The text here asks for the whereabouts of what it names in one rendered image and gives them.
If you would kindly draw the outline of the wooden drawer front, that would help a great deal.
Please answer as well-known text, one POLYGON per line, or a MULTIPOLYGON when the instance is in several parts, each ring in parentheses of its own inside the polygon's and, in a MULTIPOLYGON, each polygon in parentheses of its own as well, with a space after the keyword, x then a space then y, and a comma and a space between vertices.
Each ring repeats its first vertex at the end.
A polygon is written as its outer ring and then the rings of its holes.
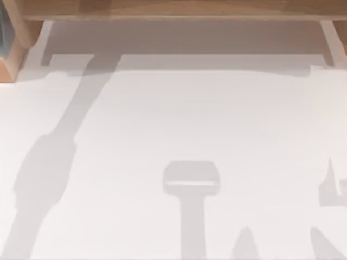
POLYGON ((347 21, 347 0, 22 0, 28 20, 347 21))

